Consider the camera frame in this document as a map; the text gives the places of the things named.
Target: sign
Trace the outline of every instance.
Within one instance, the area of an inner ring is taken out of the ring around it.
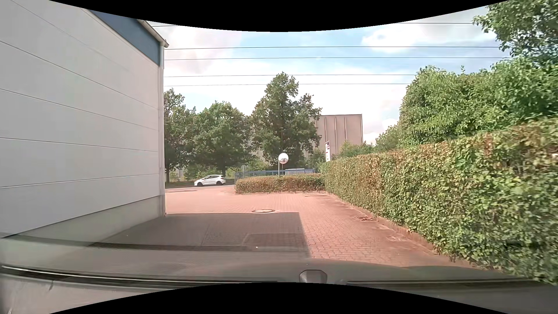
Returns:
[[[281,154],[279,155],[279,163],[282,164],[282,165],[284,165],[284,164],[287,163],[287,161],[288,161],[288,155],[285,154],[285,153],[281,153]]]
[[[331,159],[329,154],[329,141],[325,142],[325,161],[328,162]]]

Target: sky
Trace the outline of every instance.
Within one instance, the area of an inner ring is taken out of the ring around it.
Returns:
[[[484,33],[471,24],[424,24],[424,22],[470,23],[485,14],[484,7],[430,17],[413,23],[314,32],[243,32],[187,26],[155,27],[169,43],[165,51],[165,89],[174,88],[185,96],[187,107],[198,111],[215,101],[227,101],[243,113],[252,113],[264,96],[265,85],[177,86],[212,84],[267,84],[276,74],[293,75],[301,84],[299,96],[313,95],[314,106],[323,115],[361,113],[364,140],[376,137],[399,119],[399,106],[406,86],[427,65],[448,71],[476,72],[509,56],[497,49],[494,33]],[[150,22],[152,26],[164,23]],[[202,47],[296,48],[199,49]],[[358,46],[309,48],[308,46]],[[377,46],[413,46],[383,48]],[[489,46],[492,48],[459,48]],[[381,57],[379,59],[245,59],[169,60],[269,57]],[[448,57],[490,57],[491,59],[448,59]],[[381,74],[381,75],[308,75]],[[208,77],[207,75],[268,75]],[[312,85],[316,83],[379,83],[373,85]]]

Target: fence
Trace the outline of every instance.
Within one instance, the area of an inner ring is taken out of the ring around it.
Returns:
[[[315,173],[314,169],[285,169],[285,170],[260,170],[260,171],[244,171],[244,172],[235,172],[234,173],[234,181],[236,182],[238,179],[248,178],[248,177],[263,177],[265,175],[275,175],[277,176],[277,172],[280,175],[295,175],[295,174],[312,174]]]

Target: bush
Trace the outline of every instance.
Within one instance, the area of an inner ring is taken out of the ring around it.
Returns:
[[[442,253],[558,282],[558,118],[360,155],[322,167],[325,189]]]
[[[427,66],[407,87],[398,142],[406,148],[556,117],[557,87],[558,65],[528,58],[469,74]]]
[[[234,190],[237,194],[323,191],[324,180],[319,174],[250,177],[237,180]]]

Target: hedge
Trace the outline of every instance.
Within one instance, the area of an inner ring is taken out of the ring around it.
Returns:
[[[324,164],[325,189],[444,254],[558,283],[558,119]]]
[[[237,194],[323,191],[324,180],[319,174],[250,177],[237,180],[234,190]]]

